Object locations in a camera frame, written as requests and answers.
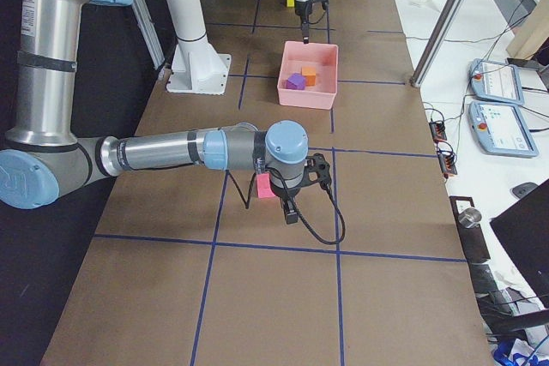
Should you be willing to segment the red foam block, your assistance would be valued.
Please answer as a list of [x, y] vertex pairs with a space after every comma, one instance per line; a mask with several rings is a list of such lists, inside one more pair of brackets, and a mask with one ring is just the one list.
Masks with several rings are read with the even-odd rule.
[[275, 193], [271, 189], [270, 175], [268, 172], [256, 176], [256, 192], [259, 199], [275, 197]]

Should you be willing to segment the orange foam block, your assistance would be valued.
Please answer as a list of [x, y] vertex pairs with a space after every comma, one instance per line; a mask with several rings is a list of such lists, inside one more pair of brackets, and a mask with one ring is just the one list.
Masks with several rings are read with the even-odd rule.
[[302, 66], [301, 75], [305, 78], [307, 87], [314, 87], [317, 83], [317, 70], [314, 66]]

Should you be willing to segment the purple foam block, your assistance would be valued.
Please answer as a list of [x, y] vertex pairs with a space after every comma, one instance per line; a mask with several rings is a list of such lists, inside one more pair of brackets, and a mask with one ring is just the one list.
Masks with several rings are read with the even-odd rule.
[[300, 73], [292, 73], [286, 80], [285, 88], [291, 90], [304, 90], [306, 78]]

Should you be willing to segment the pink plastic bin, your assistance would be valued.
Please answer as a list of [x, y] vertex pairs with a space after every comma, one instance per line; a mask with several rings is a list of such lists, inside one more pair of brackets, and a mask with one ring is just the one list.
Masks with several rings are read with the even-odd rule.
[[[337, 45], [287, 41], [281, 59], [281, 68], [277, 81], [279, 103], [313, 109], [332, 108], [338, 92]], [[287, 78], [292, 73], [300, 73], [302, 66], [314, 66], [317, 70], [317, 83], [304, 90], [285, 88]]]

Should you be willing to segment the black orange connector box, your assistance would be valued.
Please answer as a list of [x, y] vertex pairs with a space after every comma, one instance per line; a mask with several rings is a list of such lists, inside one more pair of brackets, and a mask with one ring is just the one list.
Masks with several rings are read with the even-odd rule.
[[447, 141], [446, 127], [443, 120], [430, 121], [429, 128], [434, 142]]
[[455, 166], [456, 156], [453, 150], [437, 150], [437, 158], [444, 177], [453, 177], [457, 175]]

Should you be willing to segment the silver metal cylinder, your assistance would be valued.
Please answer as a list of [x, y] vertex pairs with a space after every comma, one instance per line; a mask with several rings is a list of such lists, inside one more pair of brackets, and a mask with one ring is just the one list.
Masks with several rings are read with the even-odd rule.
[[458, 213], [457, 219], [460, 226], [471, 229], [480, 223], [482, 214], [475, 207], [467, 207]]

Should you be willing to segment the black box with label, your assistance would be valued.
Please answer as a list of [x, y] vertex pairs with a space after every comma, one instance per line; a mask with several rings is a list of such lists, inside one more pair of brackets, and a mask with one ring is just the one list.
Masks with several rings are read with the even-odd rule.
[[486, 246], [486, 241], [480, 223], [471, 229], [466, 229], [458, 224], [458, 213], [467, 207], [474, 207], [471, 197], [451, 196], [449, 202], [454, 215], [457, 232], [462, 244], [462, 249], [467, 261], [471, 264], [487, 263], [491, 257]]

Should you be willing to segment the upper teach pendant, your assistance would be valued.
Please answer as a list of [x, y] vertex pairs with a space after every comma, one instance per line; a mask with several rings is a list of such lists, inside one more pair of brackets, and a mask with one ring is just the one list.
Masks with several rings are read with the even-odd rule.
[[514, 64], [474, 59], [469, 66], [469, 84], [482, 100], [524, 104], [519, 70]]

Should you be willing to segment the teach pendant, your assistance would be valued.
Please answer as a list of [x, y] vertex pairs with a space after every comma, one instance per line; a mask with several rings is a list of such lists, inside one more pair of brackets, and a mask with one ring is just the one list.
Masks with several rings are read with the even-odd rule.
[[482, 100], [524, 104], [519, 70], [514, 64], [474, 59], [469, 66], [469, 84]]
[[468, 119], [486, 153], [526, 159], [539, 155], [517, 105], [474, 100], [468, 107]]

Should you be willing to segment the lower teach pendant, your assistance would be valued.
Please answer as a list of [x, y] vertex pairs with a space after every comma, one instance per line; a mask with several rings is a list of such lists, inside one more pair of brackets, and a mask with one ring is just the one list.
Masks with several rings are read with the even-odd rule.
[[526, 159], [539, 155], [517, 105], [474, 100], [468, 107], [468, 119], [486, 153]]

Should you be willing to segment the black computer mouse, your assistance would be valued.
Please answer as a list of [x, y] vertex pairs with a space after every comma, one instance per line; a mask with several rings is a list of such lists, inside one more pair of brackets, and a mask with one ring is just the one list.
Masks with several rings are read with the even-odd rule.
[[530, 194], [531, 192], [533, 192], [535, 189], [537, 189], [539, 187], [539, 185], [537, 183], [533, 183], [533, 182], [525, 182], [525, 183], [520, 183], [518, 185], [516, 185], [515, 187], [513, 187], [510, 191], [511, 191], [511, 194], [517, 198], [517, 199], [522, 199], [524, 198], [526, 195]]

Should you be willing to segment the black monitor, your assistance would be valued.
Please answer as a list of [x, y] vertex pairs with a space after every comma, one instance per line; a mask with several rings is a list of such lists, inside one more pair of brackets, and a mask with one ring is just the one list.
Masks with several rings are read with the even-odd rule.
[[490, 226], [522, 277], [548, 303], [548, 182], [493, 218]]

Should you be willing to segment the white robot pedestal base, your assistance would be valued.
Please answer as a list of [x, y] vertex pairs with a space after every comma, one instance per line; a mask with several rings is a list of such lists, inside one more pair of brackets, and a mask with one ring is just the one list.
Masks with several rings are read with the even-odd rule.
[[209, 43], [200, 0], [166, 0], [177, 37], [166, 84], [171, 93], [221, 95], [232, 57]]

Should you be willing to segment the aluminium frame post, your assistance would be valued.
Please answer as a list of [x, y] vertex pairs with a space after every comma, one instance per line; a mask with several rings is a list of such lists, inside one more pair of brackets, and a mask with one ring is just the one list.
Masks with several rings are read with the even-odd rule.
[[446, 38], [453, 20], [464, 0], [447, 0], [425, 46], [416, 69], [410, 78], [412, 87], [420, 88]]

